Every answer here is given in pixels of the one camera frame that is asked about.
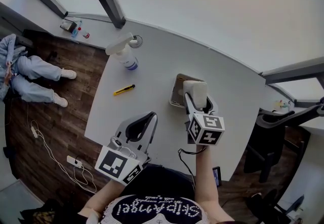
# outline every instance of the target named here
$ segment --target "person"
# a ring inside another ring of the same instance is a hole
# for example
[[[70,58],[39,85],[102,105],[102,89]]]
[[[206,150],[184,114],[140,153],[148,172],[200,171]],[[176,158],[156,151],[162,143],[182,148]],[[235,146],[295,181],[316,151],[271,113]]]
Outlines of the person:
[[[67,107],[66,99],[52,89],[29,82],[24,76],[31,80],[44,77],[58,81],[61,77],[75,79],[76,72],[49,64],[38,56],[26,57],[25,47],[15,48],[15,41],[16,35],[11,34],[0,42],[0,100],[11,86],[27,102],[53,102]]]
[[[74,223],[242,223],[219,205],[210,147],[196,155],[196,185],[181,173],[147,166],[128,185],[111,180],[85,204]]]

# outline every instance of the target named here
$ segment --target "person lying on floor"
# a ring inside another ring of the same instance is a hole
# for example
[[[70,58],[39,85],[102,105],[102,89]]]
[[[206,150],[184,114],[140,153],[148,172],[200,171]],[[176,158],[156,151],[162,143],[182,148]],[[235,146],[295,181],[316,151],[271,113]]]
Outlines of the person lying on floor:
[[[61,77],[75,79],[76,72],[64,70],[43,61],[38,56],[26,57],[25,47],[15,48],[16,35],[11,34],[0,42],[0,100],[6,96],[10,86],[21,99],[27,102],[53,102],[67,107],[67,100],[52,89],[29,82],[29,79],[44,77],[58,81]]]

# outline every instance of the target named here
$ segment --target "white sneaker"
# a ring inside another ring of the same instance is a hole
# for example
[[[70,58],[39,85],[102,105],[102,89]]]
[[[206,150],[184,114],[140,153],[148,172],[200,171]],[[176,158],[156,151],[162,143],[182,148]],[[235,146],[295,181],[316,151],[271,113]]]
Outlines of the white sneaker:
[[[72,70],[62,69],[61,77],[69,78],[69,79],[75,79],[76,78],[76,72],[72,71]]]
[[[54,93],[54,102],[57,105],[60,105],[61,107],[65,108],[68,105],[68,102],[66,99],[60,97],[56,92]]]

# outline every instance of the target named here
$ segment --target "white spray bottle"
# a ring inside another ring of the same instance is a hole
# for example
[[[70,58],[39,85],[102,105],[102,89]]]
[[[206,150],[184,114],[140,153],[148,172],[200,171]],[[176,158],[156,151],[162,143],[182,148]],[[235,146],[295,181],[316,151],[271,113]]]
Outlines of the white spray bottle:
[[[113,41],[106,48],[106,54],[118,60],[127,70],[133,71],[138,67],[138,60],[134,56],[129,43],[137,42],[131,33],[127,33]]]

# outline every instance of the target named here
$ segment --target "small bottle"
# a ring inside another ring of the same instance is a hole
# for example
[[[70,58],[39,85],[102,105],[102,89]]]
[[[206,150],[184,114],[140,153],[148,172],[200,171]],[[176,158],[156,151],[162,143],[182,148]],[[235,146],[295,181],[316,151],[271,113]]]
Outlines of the small bottle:
[[[133,39],[133,35],[128,33],[106,48],[106,54],[118,60],[129,71],[133,71],[138,67],[138,60],[128,44],[130,41],[135,41]]]
[[[86,32],[84,29],[82,29],[80,27],[78,27],[77,29],[82,34],[82,36],[84,36],[86,39],[88,39],[90,37],[90,34],[88,32]]]

